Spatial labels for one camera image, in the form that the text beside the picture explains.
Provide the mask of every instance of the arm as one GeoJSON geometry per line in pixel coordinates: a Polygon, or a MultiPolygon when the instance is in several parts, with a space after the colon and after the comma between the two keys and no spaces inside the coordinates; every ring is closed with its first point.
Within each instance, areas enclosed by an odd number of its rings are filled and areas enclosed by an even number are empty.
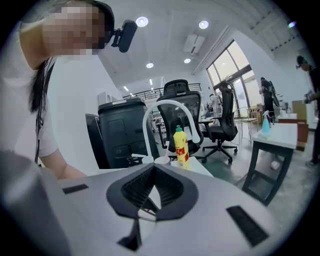
{"type": "Polygon", "coordinates": [[[40,157],[40,159],[45,167],[54,172],[58,180],[76,179],[86,176],[81,171],[77,170],[71,165],[68,165],[59,149],[48,156],[40,157]]]}

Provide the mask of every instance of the white shirt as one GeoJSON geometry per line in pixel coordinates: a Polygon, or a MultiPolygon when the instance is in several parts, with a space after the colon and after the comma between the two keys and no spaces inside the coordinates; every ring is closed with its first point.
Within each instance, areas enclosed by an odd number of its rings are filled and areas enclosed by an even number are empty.
{"type": "MultiPolygon", "coordinates": [[[[35,159],[37,148],[36,119],[38,111],[30,112],[30,93],[36,70],[27,63],[20,45],[20,27],[17,23],[0,55],[0,150],[35,159]]],[[[42,110],[39,157],[58,149],[55,141],[48,98],[42,110]]]]}

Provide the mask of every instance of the concrete floor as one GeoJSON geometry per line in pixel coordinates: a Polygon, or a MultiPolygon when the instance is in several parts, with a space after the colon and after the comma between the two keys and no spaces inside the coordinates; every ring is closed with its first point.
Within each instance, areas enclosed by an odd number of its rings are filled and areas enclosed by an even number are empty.
{"type": "MultiPolygon", "coordinates": [[[[257,132],[257,127],[252,125],[252,134],[257,132]]],[[[243,125],[243,136],[249,136],[249,129],[246,125],[243,125]]],[[[161,147],[159,134],[155,134],[155,139],[159,143],[158,149],[160,156],[164,156],[166,150],[161,147]]],[[[267,206],[271,213],[274,215],[281,229],[289,229],[294,225],[298,218],[305,211],[308,206],[309,200],[313,195],[319,180],[320,170],[315,168],[308,168],[305,165],[305,161],[311,159],[313,150],[314,135],[313,132],[309,133],[308,142],[305,147],[305,151],[295,150],[292,156],[291,164],[286,177],[278,190],[277,194],[267,206]]],[[[234,144],[240,144],[238,152],[234,154],[233,149],[227,149],[230,155],[233,155],[233,162],[228,163],[228,157],[222,152],[216,152],[208,157],[206,163],[202,163],[203,166],[216,178],[230,182],[242,188],[243,181],[246,178],[249,170],[252,144],[241,138],[241,126],[239,133],[232,142],[224,142],[224,145],[234,146],[234,144]]],[[[214,145],[210,139],[204,138],[201,147],[214,145]]],[[[204,154],[210,152],[210,149],[206,149],[203,153],[202,148],[193,154],[193,156],[204,156],[204,154]]],[[[260,150],[258,162],[263,158],[266,152],[260,150]]]]}

